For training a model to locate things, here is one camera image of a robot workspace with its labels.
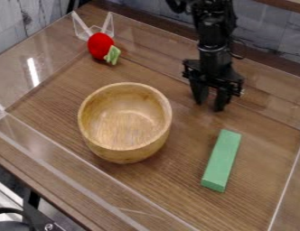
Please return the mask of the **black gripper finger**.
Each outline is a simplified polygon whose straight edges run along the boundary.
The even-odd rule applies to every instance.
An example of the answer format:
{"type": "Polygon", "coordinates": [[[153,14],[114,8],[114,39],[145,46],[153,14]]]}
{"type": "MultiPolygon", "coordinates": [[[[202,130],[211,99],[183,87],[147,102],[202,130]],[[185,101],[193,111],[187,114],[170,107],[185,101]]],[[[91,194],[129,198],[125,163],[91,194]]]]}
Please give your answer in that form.
{"type": "Polygon", "coordinates": [[[226,88],[219,88],[217,92],[217,97],[214,101],[214,111],[221,112],[225,106],[230,103],[231,94],[226,88]]]}
{"type": "Polygon", "coordinates": [[[209,86],[205,82],[191,79],[190,87],[194,95],[194,101],[198,105],[202,105],[209,96],[209,86]]]}

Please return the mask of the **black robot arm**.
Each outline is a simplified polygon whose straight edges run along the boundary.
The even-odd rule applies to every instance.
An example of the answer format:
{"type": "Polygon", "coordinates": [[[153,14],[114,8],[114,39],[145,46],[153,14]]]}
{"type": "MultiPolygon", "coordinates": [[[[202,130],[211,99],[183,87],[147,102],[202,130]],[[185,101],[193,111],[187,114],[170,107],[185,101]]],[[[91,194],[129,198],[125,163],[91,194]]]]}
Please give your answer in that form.
{"type": "Polygon", "coordinates": [[[244,76],[231,66],[231,34],[237,28],[233,0],[166,0],[170,10],[193,16],[198,33],[199,58],[182,61],[182,76],[189,79],[194,101],[201,105],[209,89],[217,90],[214,111],[219,112],[233,96],[244,92],[244,76]]]}

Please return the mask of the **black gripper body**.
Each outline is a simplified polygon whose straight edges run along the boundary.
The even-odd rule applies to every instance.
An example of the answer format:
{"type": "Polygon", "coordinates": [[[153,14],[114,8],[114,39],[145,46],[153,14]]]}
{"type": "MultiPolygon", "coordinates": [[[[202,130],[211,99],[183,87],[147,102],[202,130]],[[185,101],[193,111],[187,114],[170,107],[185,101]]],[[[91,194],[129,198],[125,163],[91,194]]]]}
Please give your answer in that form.
{"type": "Polygon", "coordinates": [[[210,88],[226,88],[233,96],[240,96],[244,91],[244,77],[231,66],[231,53],[227,46],[209,50],[199,48],[199,59],[182,61],[182,76],[197,79],[207,84],[210,88]]]}

